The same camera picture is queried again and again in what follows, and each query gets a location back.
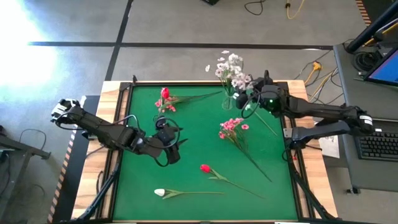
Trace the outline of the black floor mat striped edge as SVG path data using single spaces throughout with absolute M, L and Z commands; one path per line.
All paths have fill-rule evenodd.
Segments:
M 87 209 L 81 196 L 81 178 L 88 152 L 89 140 L 76 129 L 68 132 L 68 145 L 57 180 L 47 223 L 58 223 L 78 218 Z

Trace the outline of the clear glass vase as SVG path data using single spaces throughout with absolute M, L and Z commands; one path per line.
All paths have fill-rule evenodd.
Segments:
M 233 104 L 234 104 L 234 98 L 233 98 L 234 91 L 233 90 L 225 91 L 224 95 L 225 95 L 225 97 L 221 104 L 221 107 L 224 110 L 231 110 L 233 108 Z
M 154 118 L 155 128 L 162 129 L 167 123 L 166 117 L 164 115 L 159 115 Z

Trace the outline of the black slanted pole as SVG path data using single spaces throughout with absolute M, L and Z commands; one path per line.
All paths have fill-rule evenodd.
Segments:
M 398 13 L 398 0 L 395 0 L 372 24 L 360 33 L 357 38 L 345 47 L 345 50 L 352 54 L 363 46 L 371 37 L 384 25 L 386 25 L 392 17 Z

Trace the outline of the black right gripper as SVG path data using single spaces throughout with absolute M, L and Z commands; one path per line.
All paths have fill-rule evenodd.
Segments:
M 265 70 L 263 77 L 259 77 L 253 80 L 253 89 L 241 91 L 237 90 L 234 92 L 238 94 L 247 95 L 254 105 L 256 110 L 262 108 L 267 110 L 269 113 L 275 113 L 280 110 L 280 87 L 277 86 L 273 79 L 269 76 L 269 71 Z

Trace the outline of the laptop with blue screen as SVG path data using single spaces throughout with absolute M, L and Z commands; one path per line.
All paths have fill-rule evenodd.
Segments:
M 364 80 L 398 87 L 398 47 L 391 49 L 368 72 Z

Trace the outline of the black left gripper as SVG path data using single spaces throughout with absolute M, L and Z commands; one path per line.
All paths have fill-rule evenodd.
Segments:
M 165 124 L 162 129 L 145 140 L 144 152 L 151 156 L 158 166 L 168 166 L 175 164 L 180 160 L 179 147 L 188 141 L 188 139 L 180 140 L 180 132 L 183 128 L 179 126 L 171 126 Z M 162 164 L 158 158 L 162 153 L 166 155 L 166 163 Z

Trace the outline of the green table mat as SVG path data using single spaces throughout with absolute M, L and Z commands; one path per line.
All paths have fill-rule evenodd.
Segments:
M 173 86 L 170 92 L 179 96 L 219 94 L 181 103 L 176 112 L 166 112 L 183 128 L 180 160 L 158 166 L 147 155 L 123 154 L 114 219 L 121 221 L 159 220 L 295 220 L 297 212 L 289 168 L 283 160 L 282 123 L 267 111 L 257 112 L 277 133 L 275 136 L 254 115 L 246 120 L 245 136 L 249 153 L 269 176 L 268 181 L 230 141 L 219 138 L 220 124 L 238 118 L 236 108 L 224 110 L 220 86 Z M 209 165 L 230 181 L 262 196 L 257 197 L 231 184 L 209 179 L 200 170 Z M 186 194 L 162 199 L 155 189 L 182 192 L 223 192 L 223 194 Z

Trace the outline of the pink blossom spray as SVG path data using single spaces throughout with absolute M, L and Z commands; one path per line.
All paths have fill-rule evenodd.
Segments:
M 219 93 L 220 92 L 217 91 L 217 92 L 213 92 L 213 93 L 207 93 L 207 94 L 204 94 L 204 95 L 195 95 L 195 96 L 178 96 L 178 95 L 171 95 L 170 94 L 170 98 L 169 98 L 170 108 L 167 109 L 167 110 L 172 111 L 172 112 L 176 112 L 176 110 L 177 110 L 176 109 L 176 105 L 179 104 L 179 103 L 187 103 L 187 102 L 192 101 L 192 100 L 198 100 L 198 99 L 205 98 L 205 97 L 208 97 L 208 96 L 213 96 L 213 95 L 216 95 L 216 94 L 219 94 Z
M 243 118 L 231 118 L 220 124 L 220 131 L 218 133 L 220 139 L 227 139 L 239 149 L 246 158 L 258 169 L 258 171 L 270 182 L 272 180 L 262 170 L 258 163 L 252 158 L 249 153 L 249 144 L 245 136 L 245 131 L 249 129 L 249 125 L 244 123 Z

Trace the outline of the black keyboard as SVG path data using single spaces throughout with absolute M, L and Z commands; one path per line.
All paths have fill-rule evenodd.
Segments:
M 360 159 L 398 162 L 398 129 L 375 129 L 371 135 L 354 137 Z

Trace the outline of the black diagonal frame strut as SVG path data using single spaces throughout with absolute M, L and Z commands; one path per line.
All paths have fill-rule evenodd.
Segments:
M 106 180 L 106 182 L 102 185 L 101 189 L 96 194 L 96 197 L 93 200 L 93 202 L 91 203 L 91 205 L 85 210 L 85 212 L 82 215 L 80 215 L 75 220 L 77 223 L 88 223 L 90 221 L 90 218 L 94 215 L 96 209 L 99 207 L 100 202 L 103 201 L 109 188 L 111 187 L 111 185 L 115 182 L 116 178 L 118 177 L 120 166 L 121 166 L 120 162 L 117 162 L 111 175 Z
M 309 201 L 310 210 L 314 208 L 320 215 L 320 220 L 338 220 L 338 218 L 327 212 L 326 208 L 319 202 L 319 200 L 310 190 L 309 185 L 305 182 L 304 179 L 302 179 L 302 176 L 295 168 L 294 159 L 290 152 L 287 153 L 287 162 L 289 165 L 290 176 L 294 179 L 295 183 L 298 184 L 303 190 L 306 199 Z

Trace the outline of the grey metal stand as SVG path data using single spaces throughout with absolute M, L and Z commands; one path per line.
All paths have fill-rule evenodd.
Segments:
M 39 156 L 42 159 L 48 159 L 50 152 L 43 148 L 47 141 L 47 136 L 43 131 L 36 129 L 44 136 L 44 143 L 40 149 L 21 142 L 22 135 L 18 141 L 7 137 L 4 127 L 0 125 L 0 221 L 4 220 L 5 213 L 10 206 L 11 200 L 15 198 L 16 186 L 25 174 L 30 158 Z

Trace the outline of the white artificial tulip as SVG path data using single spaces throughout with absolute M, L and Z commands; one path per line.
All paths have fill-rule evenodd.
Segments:
M 176 197 L 179 195 L 186 195 L 186 194 L 223 194 L 223 192 L 182 192 L 178 190 L 172 190 L 172 189 L 155 189 L 154 193 L 158 196 L 160 196 L 162 199 L 168 199 L 172 197 Z
M 275 136 L 277 135 L 277 133 L 263 119 L 263 117 L 258 114 L 256 108 L 254 108 L 254 105 L 257 106 L 258 102 L 256 102 L 256 104 L 251 103 L 251 100 L 248 98 L 248 96 L 244 95 L 243 93 L 242 94 L 235 93 L 233 95 L 233 98 L 236 100 L 237 107 L 243 110 L 243 112 L 241 113 L 242 118 L 247 119 L 251 115 L 254 115 L 264 126 L 268 128 L 268 130 L 270 130 Z

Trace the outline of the grey keyboard shelf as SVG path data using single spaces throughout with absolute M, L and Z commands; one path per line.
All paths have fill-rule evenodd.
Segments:
M 397 120 L 374 119 L 375 129 L 398 129 Z M 398 192 L 398 162 L 360 159 L 356 150 L 355 136 L 338 136 L 346 159 L 352 188 Z

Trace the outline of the left clear glass vase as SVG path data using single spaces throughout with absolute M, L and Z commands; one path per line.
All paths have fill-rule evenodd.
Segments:
M 155 128 L 162 129 L 167 123 L 166 117 L 164 115 L 159 115 L 154 118 Z

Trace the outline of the white paper sheet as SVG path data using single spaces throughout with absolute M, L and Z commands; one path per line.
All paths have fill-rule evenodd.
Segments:
M 318 142 L 324 156 L 340 158 L 338 136 L 323 137 Z

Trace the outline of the grey desk top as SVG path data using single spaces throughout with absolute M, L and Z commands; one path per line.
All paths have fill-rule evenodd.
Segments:
M 367 82 L 351 64 L 353 55 L 342 44 L 334 45 L 333 51 L 348 106 L 358 106 L 373 118 L 398 121 L 398 87 Z

